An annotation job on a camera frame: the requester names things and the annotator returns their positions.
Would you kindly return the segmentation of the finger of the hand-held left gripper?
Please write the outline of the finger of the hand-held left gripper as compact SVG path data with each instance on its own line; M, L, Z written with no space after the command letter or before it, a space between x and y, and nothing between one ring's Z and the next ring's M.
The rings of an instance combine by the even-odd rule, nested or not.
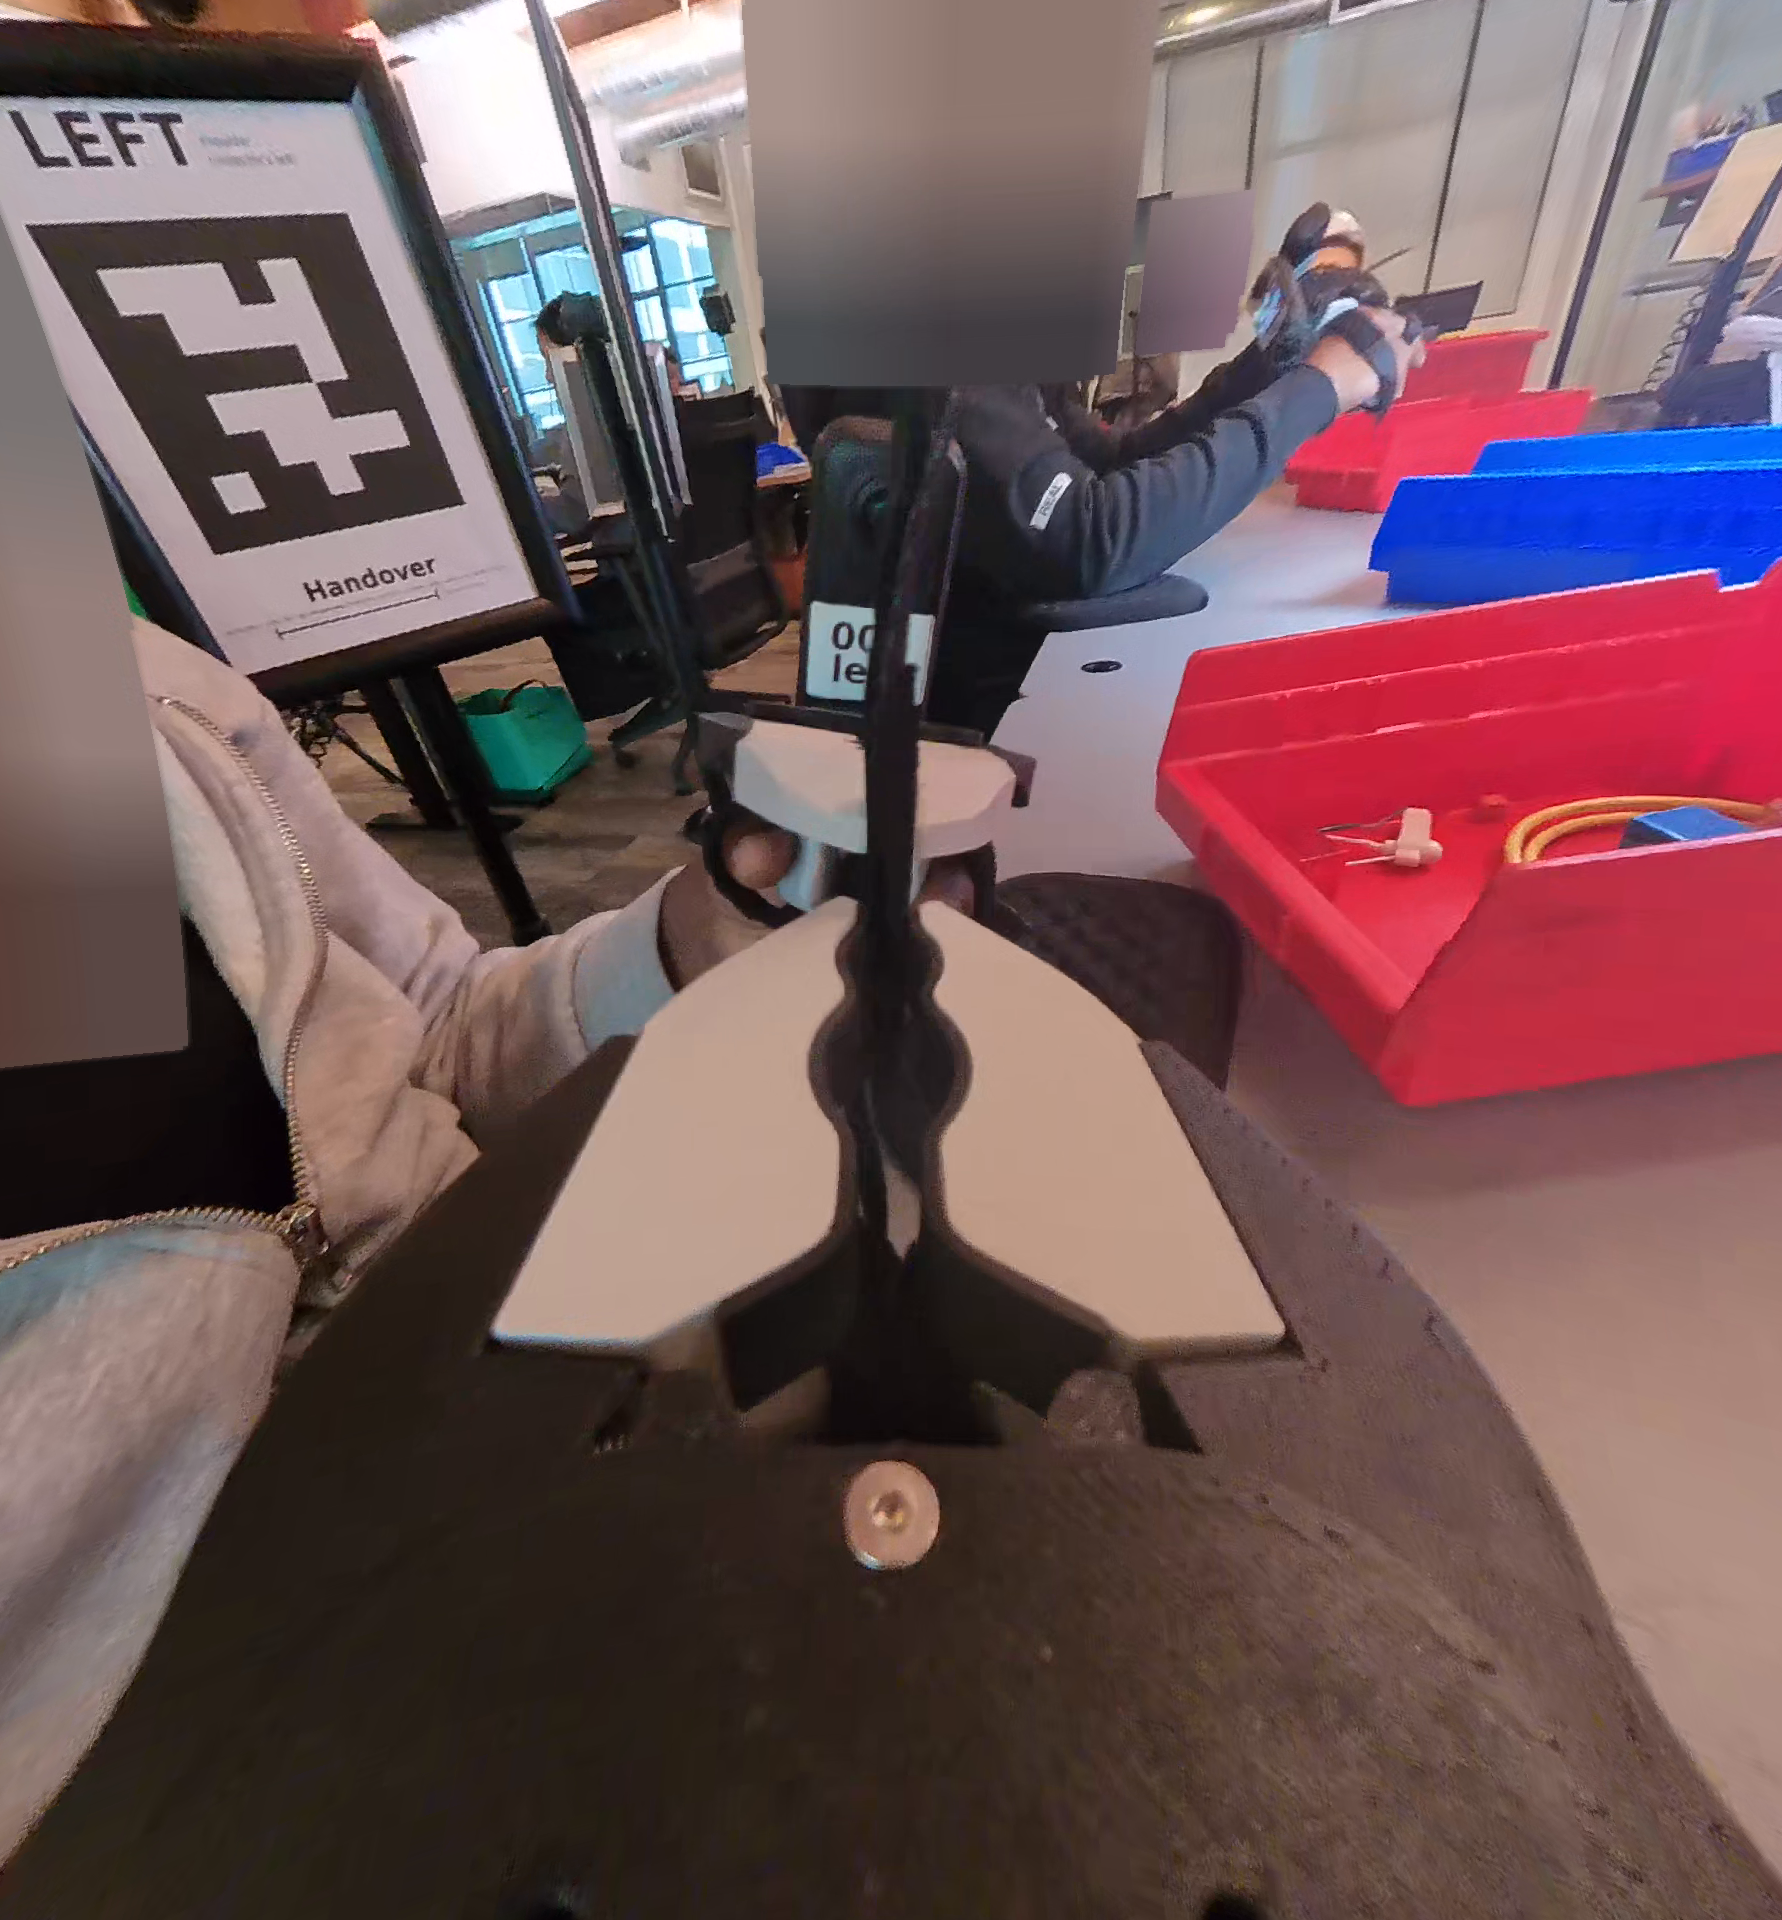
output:
M1015 795L1017 795L1017 773L1005 755L963 743L921 743L913 857L937 863L994 845L994 830L1015 811Z
M736 863L788 863L794 845L867 851L862 749L838 728L748 728L730 755Z

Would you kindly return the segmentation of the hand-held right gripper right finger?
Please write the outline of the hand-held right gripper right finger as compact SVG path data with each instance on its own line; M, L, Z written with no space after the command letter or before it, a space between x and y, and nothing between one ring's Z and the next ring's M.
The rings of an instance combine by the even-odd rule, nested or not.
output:
M940 904L921 934L952 1091L907 1276L944 1361L1047 1413L1075 1371L1278 1355L1289 1319L1134 1028Z

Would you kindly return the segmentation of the person's left forearm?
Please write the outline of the person's left forearm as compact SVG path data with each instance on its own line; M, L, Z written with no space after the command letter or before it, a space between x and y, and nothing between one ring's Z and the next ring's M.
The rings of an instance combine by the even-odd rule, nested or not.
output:
M670 881L679 869L627 908L472 959L440 1024L440 1087L460 1114L530 1103L670 1001L679 964L663 941Z

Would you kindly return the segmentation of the black mesh wrist rest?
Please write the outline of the black mesh wrist rest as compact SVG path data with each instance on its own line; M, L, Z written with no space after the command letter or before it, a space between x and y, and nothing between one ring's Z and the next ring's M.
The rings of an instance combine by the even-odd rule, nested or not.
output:
M1242 1013L1242 932L1225 904L1158 879L1017 874L994 928L1094 993L1140 1040L1231 1087Z

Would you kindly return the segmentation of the black framed marker sign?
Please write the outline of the black framed marker sign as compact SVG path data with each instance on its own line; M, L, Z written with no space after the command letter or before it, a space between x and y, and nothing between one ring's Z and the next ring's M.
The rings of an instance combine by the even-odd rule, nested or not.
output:
M440 667L578 593L377 50L0 21L0 227L150 620L285 709L401 688L543 941Z

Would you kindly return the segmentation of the person's black shirt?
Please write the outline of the person's black shirt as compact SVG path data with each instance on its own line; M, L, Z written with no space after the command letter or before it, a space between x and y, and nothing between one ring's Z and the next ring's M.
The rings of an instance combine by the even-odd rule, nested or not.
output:
M189 1047L0 1071L0 1237L127 1215L285 1215L285 1103L205 941L181 922Z

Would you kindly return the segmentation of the blue storage bin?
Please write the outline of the blue storage bin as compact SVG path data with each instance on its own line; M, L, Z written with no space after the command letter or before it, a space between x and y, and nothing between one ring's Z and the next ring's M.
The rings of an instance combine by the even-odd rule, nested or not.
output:
M1660 574L1757 587L1782 561L1782 427L1495 443L1411 477L1370 541L1387 607L1497 607Z

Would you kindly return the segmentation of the green plastic bin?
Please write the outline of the green plastic bin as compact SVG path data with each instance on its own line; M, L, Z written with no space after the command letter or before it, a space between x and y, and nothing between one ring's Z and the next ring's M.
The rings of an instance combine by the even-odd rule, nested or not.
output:
M503 806L543 806L588 767L586 721L556 680L472 689L455 717Z

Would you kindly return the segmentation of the black tripod stand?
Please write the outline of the black tripod stand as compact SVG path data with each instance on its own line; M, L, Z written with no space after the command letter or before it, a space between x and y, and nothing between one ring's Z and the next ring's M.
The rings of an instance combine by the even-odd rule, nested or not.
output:
M701 637L695 637L695 598L685 587L685 561L681 561L681 489L668 461L668 434L663 434L663 410L652 399L652 370L642 353L642 334L633 322L626 265L620 265L620 232L614 232L614 208L604 189L604 170L593 159L588 141L588 116L578 89L564 45L556 32L556 21L548 16L543 0L522 3L530 32L538 50L543 86L551 103L551 121L564 147L570 170L570 190L593 269L593 315L578 322L578 353L586 367L586 389L588 403L604 424L610 449L614 449L614 477L620 477L620 501L627 512L633 531L633 574L646 598L646 629L668 671L668 709L681 727L681 749L670 758L670 787L691 793L691 764L695 764L695 709L710 694L704 667L701 667Z

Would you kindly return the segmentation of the grey desk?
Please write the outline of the grey desk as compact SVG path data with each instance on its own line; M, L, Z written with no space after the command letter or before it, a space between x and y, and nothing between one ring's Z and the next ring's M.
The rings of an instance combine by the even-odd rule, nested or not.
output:
M1182 571L1212 607L1047 637L998 741L1035 758L1005 874L1212 881L1158 818L1206 647L1404 620L1375 525L1249 507ZM1231 1095L1470 1339L1636 1657L1782 1870L1782 1051L1399 1103L1249 941Z

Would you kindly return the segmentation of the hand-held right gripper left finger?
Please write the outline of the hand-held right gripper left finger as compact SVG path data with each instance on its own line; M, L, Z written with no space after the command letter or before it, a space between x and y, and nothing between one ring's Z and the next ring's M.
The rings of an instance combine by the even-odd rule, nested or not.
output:
M626 1361L766 1442L854 1419L891 1267L854 915L835 899L646 1018L492 1305L492 1355Z

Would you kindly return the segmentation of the person's left hand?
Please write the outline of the person's left hand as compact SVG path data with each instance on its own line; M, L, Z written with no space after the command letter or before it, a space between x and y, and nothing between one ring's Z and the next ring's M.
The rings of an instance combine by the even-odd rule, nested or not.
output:
M748 891L773 904L779 881L788 879L795 857L795 835L736 818L725 835L713 838L713 854L701 851L691 854L668 881L656 904L656 959L670 988L695 982L713 964L736 959L754 941L766 934L766 928L745 914L730 891Z

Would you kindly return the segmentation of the red storage bin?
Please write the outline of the red storage bin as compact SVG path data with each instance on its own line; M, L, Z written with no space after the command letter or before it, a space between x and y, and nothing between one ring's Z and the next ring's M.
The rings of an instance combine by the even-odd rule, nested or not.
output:
M1383 419L1334 419L1289 461L1298 507L1383 512L1404 481L1470 477L1495 443L1579 434L1590 389L1526 389L1542 343L1547 332L1439 334Z
M1782 561L1206 647L1152 801L1399 1103L1782 1051ZM1757 830L1616 851L1675 801ZM1323 854L1404 806L1437 869Z

